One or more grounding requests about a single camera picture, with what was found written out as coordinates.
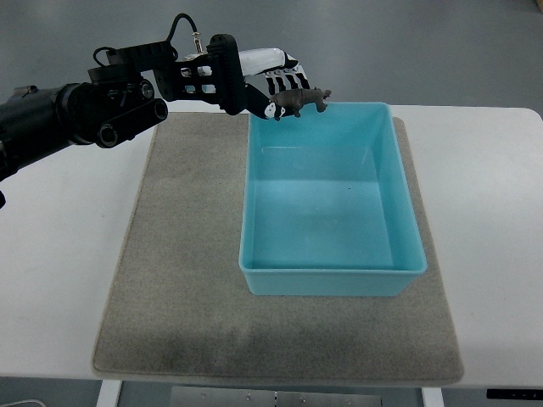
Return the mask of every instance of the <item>screw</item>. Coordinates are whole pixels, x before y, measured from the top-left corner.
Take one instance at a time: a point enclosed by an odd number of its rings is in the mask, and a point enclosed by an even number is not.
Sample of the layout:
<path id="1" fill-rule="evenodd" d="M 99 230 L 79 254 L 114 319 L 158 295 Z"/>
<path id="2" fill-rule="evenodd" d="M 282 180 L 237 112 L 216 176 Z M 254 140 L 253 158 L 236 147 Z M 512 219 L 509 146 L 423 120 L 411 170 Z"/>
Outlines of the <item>screw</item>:
<path id="1" fill-rule="evenodd" d="M 200 40 L 200 33 L 193 32 L 194 46 L 196 47 L 196 53 L 203 53 L 202 41 Z"/>
<path id="2" fill-rule="evenodd" d="M 108 97 L 110 97 L 112 99 L 116 98 L 119 95 L 120 95 L 119 91 L 116 91 L 116 90 L 108 91 Z"/>
<path id="3" fill-rule="evenodd" d="M 151 85 L 148 81 L 143 81 L 139 89 L 142 96 L 146 99 L 150 99 L 154 96 L 153 85 Z"/>
<path id="4" fill-rule="evenodd" d="M 158 99 L 154 104 L 154 115 L 159 120 L 164 120 L 168 117 L 168 107 L 162 99 Z"/>
<path id="5" fill-rule="evenodd" d="M 112 125 L 103 125 L 98 132 L 98 136 L 104 147 L 107 148 L 113 147 L 119 139 L 119 136 Z"/>

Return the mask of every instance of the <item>white table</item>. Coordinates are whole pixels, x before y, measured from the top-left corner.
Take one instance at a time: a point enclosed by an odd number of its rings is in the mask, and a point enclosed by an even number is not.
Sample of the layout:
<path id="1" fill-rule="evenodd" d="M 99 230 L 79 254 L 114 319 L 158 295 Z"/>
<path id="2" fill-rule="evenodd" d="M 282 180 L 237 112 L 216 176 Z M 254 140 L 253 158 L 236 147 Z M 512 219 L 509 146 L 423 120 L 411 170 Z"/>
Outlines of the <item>white table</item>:
<path id="1" fill-rule="evenodd" d="M 217 111 L 170 103 L 191 110 Z M 406 123 L 460 343 L 457 386 L 543 387 L 543 121 L 527 109 L 392 111 Z M 67 148 L 0 183 L 0 376 L 94 378 L 151 136 Z"/>

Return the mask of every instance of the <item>toy animal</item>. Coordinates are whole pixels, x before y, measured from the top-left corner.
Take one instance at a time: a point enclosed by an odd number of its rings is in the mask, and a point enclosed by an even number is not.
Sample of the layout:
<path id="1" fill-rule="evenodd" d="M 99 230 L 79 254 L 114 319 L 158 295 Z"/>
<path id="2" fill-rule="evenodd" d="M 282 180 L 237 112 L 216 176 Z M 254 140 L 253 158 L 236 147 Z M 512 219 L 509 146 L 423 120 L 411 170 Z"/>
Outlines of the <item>toy animal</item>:
<path id="1" fill-rule="evenodd" d="M 308 103 L 314 103 L 316 105 L 316 111 L 322 113 L 326 110 L 326 104 L 324 100 L 330 96 L 332 92 L 328 89 L 322 91 L 321 89 L 290 89 L 282 91 L 271 96 L 270 101 L 274 103 L 274 109 L 277 107 L 291 108 L 294 111 L 294 116 L 300 117 L 299 111 Z M 279 120 L 281 115 L 275 114 L 275 120 Z"/>

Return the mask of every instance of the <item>plastic container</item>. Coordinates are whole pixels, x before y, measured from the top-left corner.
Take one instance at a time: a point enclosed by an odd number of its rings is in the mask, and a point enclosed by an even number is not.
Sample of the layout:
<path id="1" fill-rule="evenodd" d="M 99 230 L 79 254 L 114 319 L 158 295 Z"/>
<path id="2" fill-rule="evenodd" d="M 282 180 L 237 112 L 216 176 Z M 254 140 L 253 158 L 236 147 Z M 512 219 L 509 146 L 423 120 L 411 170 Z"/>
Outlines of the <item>plastic container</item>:
<path id="1" fill-rule="evenodd" d="M 427 268 L 390 109 L 249 119 L 239 266 L 258 295 L 394 296 Z"/>

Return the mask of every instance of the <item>floor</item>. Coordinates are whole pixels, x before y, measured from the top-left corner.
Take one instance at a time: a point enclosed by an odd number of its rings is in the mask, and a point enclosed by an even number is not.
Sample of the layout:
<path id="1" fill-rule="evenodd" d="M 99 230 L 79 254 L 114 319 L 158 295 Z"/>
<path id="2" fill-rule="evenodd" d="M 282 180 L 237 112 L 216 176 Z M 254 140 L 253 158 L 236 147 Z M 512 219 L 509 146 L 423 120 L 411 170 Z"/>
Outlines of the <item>floor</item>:
<path id="1" fill-rule="evenodd" d="M 193 17 L 204 43 L 226 32 L 240 50 L 280 47 L 304 65 L 312 86 L 332 90 L 333 101 L 522 107 L 543 114 L 543 14 L 535 0 L 4 0 L 0 101 L 16 86 L 88 81 L 95 48 L 162 40 L 180 12 Z M 181 55 L 193 51 L 188 25 L 179 26 L 173 44 Z M 252 83 L 266 88 L 261 78 Z M 0 378 L 0 404 L 41 397 L 48 407 L 92 406 L 97 389 L 99 381 Z M 119 405 L 168 405 L 170 390 L 167 383 L 128 382 Z M 402 391 L 420 405 L 418 390 Z M 445 390 L 444 397 L 447 406 L 522 403 L 488 402 L 484 390 Z"/>

